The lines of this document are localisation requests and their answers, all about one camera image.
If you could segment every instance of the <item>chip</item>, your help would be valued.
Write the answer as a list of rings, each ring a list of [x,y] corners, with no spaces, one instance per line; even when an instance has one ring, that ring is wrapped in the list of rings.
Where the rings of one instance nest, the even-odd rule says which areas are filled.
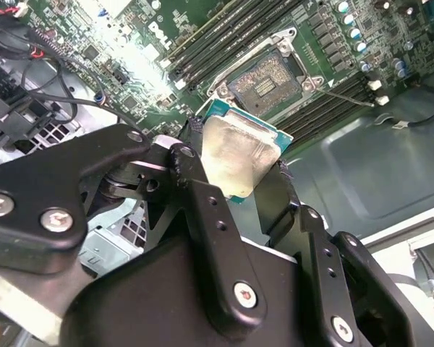
[[[100,52],[98,52],[98,50],[93,47],[92,45],[89,45],[83,52],[83,55],[85,58],[87,58],[88,60],[94,60],[97,56],[100,55]]]
[[[132,109],[136,105],[138,105],[138,102],[132,96],[128,96],[124,100],[124,106],[127,107],[128,109]]]
[[[364,28],[365,30],[370,29],[372,26],[373,26],[373,21],[372,21],[372,20],[365,20],[365,21],[363,22],[363,28]]]
[[[293,68],[273,52],[233,79],[228,87],[248,112],[262,116],[295,95],[302,97]]]

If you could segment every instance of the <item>metal panel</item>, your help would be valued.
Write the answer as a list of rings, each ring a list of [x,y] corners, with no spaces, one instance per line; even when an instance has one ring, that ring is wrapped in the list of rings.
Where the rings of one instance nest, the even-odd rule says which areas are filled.
[[[425,119],[434,95],[411,90],[381,110]],[[373,119],[353,121],[290,161],[300,199],[324,215],[332,234],[363,238],[434,207],[434,122],[397,130]]]

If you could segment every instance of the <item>black metal bracket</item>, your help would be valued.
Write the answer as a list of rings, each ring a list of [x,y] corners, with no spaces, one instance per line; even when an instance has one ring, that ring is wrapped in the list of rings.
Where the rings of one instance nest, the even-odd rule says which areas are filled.
[[[365,316],[364,312],[372,312],[374,318],[386,322],[381,328],[388,334],[387,346],[426,346],[429,337],[434,346],[434,330],[362,242],[344,232],[337,233],[332,242],[342,256],[358,320]]]
[[[196,150],[183,143],[170,148],[153,143],[152,151],[153,162],[151,158],[110,172],[114,184],[109,192],[147,201],[145,251],[187,231],[209,320],[227,338],[244,339],[262,325],[267,304],[224,195],[208,183]],[[157,189],[148,191],[146,182],[153,179]],[[238,302],[235,291],[239,283],[256,295],[253,307]]]
[[[299,299],[307,341],[315,346],[423,346],[429,337],[434,341],[432,329],[359,240],[347,233],[332,238],[321,215],[300,204],[294,178],[282,162],[256,187],[255,199],[263,233],[271,238],[268,245],[301,265]]]
[[[141,159],[149,147],[144,135],[116,125],[0,165],[0,194],[13,204],[0,216],[0,266],[32,273],[68,268],[87,232],[80,181],[97,176],[90,182],[96,190],[108,170]],[[42,215],[53,209],[70,215],[69,230],[43,227]]]

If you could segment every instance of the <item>electrolytic capacitor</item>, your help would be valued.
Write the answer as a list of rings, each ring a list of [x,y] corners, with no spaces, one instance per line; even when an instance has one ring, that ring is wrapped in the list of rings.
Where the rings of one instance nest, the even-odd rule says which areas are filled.
[[[405,62],[399,58],[394,58],[392,60],[392,66],[394,67],[395,70],[399,71],[405,67]]]
[[[391,3],[386,0],[379,0],[375,2],[375,8],[376,9],[389,9],[391,7]]]
[[[362,33],[360,32],[360,29],[358,29],[356,27],[352,27],[349,29],[349,31],[347,31],[347,35],[350,38],[358,39],[358,38],[360,38],[360,36],[362,36]]]
[[[367,49],[367,44],[363,41],[354,44],[354,50],[356,52],[362,53],[363,51],[365,51],[365,49]]]
[[[349,11],[349,4],[347,3],[347,1],[340,1],[336,4],[335,8],[336,11],[339,13],[346,13],[347,11]]]
[[[354,22],[354,16],[352,14],[346,14],[342,17],[342,24],[351,25]]]
[[[362,72],[369,72],[371,70],[371,65],[369,65],[366,61],[361,61],[359,66]]]
[[[411,16],[414,13],[414,7],[411,5],[400,6],[397,12],[404,16]]]
[[[405,78],[407,76],[407,71],[406,71],[406,69],[400,69],[398,72],[397,72],[397,77],[398,78]]]

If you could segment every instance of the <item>wire bundle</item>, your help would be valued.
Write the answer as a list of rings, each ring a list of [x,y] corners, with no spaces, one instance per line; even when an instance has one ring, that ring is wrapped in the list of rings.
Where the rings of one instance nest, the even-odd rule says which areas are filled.
[[[133,122],[133,120],[127,117],[124,113],[104,105],[104,102],[106,101],[106,93],[103,84],[101,83],[100,79],[94,72],[92,72],[86,66],[84,66],[82,62],[67,56],[58,55],[50,47],[44,45],[43,41],[35,34],[35,31],[33,31],[27,25],[22,24],[18,19],[14,18],[11,15],[16,11],[17,11],[16,7],[0,10],[0,35],[6,34],[10,38],[14,38],[15,40],[18,40],[21,43],[25,43],[27,47],[26,49],[17,48],[16,46],[11,46],[9,44],[4,43],[2,40],[0,40],[0,52],[1,52],[0,55],[3,56],[4,58],[14,59],[14,60],[30,59],[29,64],[25,67],[25,70],[22,73],[21,87],[23,89],[25,89],[28,72],[36,61],[46,60],[52,64],[55,64],[56,76],[52,77],[48,82],[46,82],[44,85],[40,86],[39,88],[36,88],[34,90],[27,90],[27,95],[20,96],[21,100],[13,100],[13,102],[15,103],[19,102],[19,103],[17,104],[17,106],[16,105],[12,106],[12,108],[20,107],[21,105],[24,105],[25,102],[28,102],[31,99],[68,103],[69,105],[71,105],[71,115],[69,119],[57,120],[54,119],[55,116],[52,115],[53,117],[52,121],[56,122],[57,124],[67,124],[72,120],[74,120],[74,118],[77,116],[77,105],[92,106],[92,107],[103,109],[112,114],[115,114],[116,116],[118,116],[119,120],[121,119],[129,125],[133,127],[137,127],[137,125]],[[22,29],[24,27],[27,30],[27,38],[24,38],[10,31],[16,28]],[[95,81],[99,90],[97,94],[101,95],[102,97],[101,100],[103,100],[103,102],[97,103],[91,100],[74,98],[73,94],[67,87],[67,84],[64,81],[64,78],[62,76],[65,63],[74,64],[79,69],[84,70]],[[66,95],[65,97],[40,93],[42,89],[48,87],[49,85],[53,84],[57,80],[59,81],[64,91],[64,94]]]

